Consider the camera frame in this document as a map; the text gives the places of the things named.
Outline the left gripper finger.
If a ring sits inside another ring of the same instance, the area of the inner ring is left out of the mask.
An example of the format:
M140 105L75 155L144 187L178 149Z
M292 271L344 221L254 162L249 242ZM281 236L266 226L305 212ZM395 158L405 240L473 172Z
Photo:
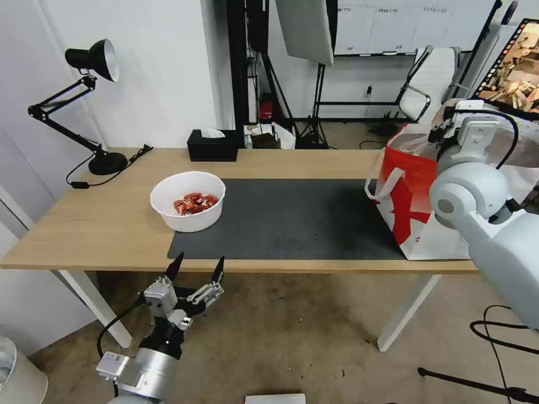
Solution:
M173 282L180 270L183 259L184 252L181 252L177 258L169 264L165 273L157 278L156 286L160 291L165 291L172 287Z
M205 306L213 305L224 293L222 280L224 277L225 257L222 256L212 274L211 281L187 297L187 302L193 305L203 303Z

